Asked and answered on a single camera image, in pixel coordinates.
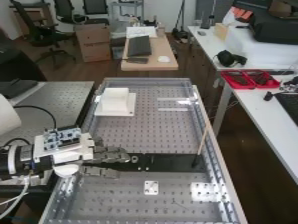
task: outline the black device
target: black device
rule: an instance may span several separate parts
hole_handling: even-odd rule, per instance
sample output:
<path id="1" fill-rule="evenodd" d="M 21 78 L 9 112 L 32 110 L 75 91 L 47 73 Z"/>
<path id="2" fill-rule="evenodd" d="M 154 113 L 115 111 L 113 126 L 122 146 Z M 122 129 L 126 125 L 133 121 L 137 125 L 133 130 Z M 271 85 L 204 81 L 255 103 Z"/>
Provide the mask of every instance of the black device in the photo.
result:
<path id="1" fill-rule="evenodd" d="M 6 99 L 12 99 L 33 88 L 37 84 L 37 81 L 20 79 L 12 80 L 10 82 L 0 82 L 0 94 L 2 94 Z"/>
<path id="2" fill-rule="evenodd" d="M 283 109 L 298 126 L 298 94 L 296 93 L 278 93 L 275 94 Z"/>
<path id="3" fill-rule="evenodd" d="M 266 96 L 263 97 L 264 101 L 270 101 L 272 99 L 274 94 L 271 92 L 266 93 Z"/>
<path id="4" fill-rule="evenodd" d="M 235 7 L 251 11 L 254 14 L 248 21 L 248 27 L 252 37 L 259 42 L 278 43 L 278 44 L 298 44 L 298 20 L 282 19 L 270 15 L 268 1 L 263 6 L 252 4 L 235 4 Z"/>
<path id="5" fill-rule="evenodd" d="M 127 58 L 126 62 L 133 64 L 147 64 L 147 58 Z"/>
<path id="6" fill-rule="evenodd" d="M 127 57 L 149 55 L 151 55 L 149 36 L 130 38 L 127 45 Z"/>
<path id="7" fill-rule="evenodd" d="M 240 65 L 244 65 L 246 62 L 247 62 L 247 58 L 239 56 L 239 55 L 235 55 L 235 54 L 231 54 L 228 51 L 220 51 L 218 54 L 216 54 L 216 58 L 220 62 L 220 64 L 224 66 L 224 67 L 231 67 L 234 66 L 236 63 L 239 63 Z"/>

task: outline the small metal plate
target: small metal plate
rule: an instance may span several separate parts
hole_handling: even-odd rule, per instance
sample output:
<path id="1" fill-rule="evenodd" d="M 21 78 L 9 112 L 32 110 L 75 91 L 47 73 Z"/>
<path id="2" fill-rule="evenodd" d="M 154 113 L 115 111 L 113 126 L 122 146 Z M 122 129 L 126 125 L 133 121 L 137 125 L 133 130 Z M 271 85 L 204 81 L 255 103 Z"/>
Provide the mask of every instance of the small metal plate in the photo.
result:
<path id="1" fill-rule="evenodd" d="M 146 180 L 143 183 L 143 194 L 158 195 L 158 181 Z"/>

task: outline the cardboard box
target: cardboard box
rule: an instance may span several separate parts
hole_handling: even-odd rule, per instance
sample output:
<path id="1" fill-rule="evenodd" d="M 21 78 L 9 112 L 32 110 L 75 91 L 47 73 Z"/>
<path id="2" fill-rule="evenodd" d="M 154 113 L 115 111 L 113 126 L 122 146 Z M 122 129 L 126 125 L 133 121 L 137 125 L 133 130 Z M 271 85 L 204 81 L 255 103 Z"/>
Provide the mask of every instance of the cardboard box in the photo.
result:
<path id="1" fill-rule="evenodd" d="M 110 60 L 109 28 L 102 24 L 75 26 L 83 62 Z"/>
<path id="2" fill-rule="evenodd" d="M 227 35 L 227 27 L 222 23 L 215 23 L 214 34 L 224 41 Z"/>

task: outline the white block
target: white block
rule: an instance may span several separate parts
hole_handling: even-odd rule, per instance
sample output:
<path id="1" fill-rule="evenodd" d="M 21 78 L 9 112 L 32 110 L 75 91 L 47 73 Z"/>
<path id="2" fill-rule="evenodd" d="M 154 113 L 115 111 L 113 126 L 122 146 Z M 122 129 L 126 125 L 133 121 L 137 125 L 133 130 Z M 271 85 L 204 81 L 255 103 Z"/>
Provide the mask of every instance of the white block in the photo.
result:
<path id="1" fill-rule="evenodd" d="M 101 97 L 102 111 L 127 111 L 127 88 L 106 88 Z"/>

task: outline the wooden desk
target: wooden desk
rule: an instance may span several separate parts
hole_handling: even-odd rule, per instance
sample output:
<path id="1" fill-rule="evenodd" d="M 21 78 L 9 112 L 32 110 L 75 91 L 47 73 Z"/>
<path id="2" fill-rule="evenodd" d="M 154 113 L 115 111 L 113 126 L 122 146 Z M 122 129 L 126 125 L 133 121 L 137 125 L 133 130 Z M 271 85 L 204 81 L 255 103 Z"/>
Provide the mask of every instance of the wooden desk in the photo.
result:
<path id="1" fill-rule="evenodd" d="M 126 39 L 122 59 L 127 59 L 127 57 L 126 57 L 127 45 L 129 45 L 129 39 Z M 122 63 L 121 63 L 122 71 L 178 70 L 178 63 L 175 61 L 174 54 L 173 54 L 166 36 L 158 37 L 158 38 L 150 38 L 150 45 L 151 45 L 151 55 L 149 56 L 147 64 L 127 63 L 125 60 L 122 60 Z M 159 56 L 167 56 L 170 58 L 170 62 L 169 63 L 158 62 Z"/>

